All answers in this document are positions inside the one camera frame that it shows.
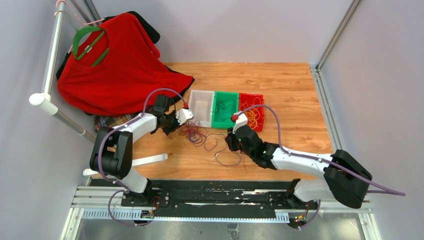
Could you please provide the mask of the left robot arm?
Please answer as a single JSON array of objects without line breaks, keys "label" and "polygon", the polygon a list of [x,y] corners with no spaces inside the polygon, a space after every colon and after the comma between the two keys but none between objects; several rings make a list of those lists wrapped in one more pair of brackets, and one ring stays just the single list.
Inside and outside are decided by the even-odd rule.
[{"label": "left robot arm", "polygon": [[155,199],[152,182],[141,176],[133,167],[133,143],[145,134],[154,134],[158,129],[169,135],[181,126],[174,109],[172,97],[158,95],[155,103],[147,107],[143,117],[135,117],[123,128],[102,127],[98,130],[89,167],[112,180],[118,180],[128,190],[125,196],[142,207],[149,206]]}]

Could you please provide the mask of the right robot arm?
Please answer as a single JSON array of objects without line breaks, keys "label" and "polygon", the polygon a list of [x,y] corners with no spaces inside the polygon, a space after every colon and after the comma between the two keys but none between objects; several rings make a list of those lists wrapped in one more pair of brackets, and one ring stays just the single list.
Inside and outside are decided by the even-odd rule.
[{"label": "right robot arm", "polygon": [[290,170],[314,176],[315,180],[292,180],[285,200],[294,209],[312,200],[336,200],[346,207],[359,209],[372,180],[370,172],[342,149],[333,154],[283,150],[277,143],[262,141],[247,125],[228,128],[225,142],[232,152],[245,154],[263,169]]}]

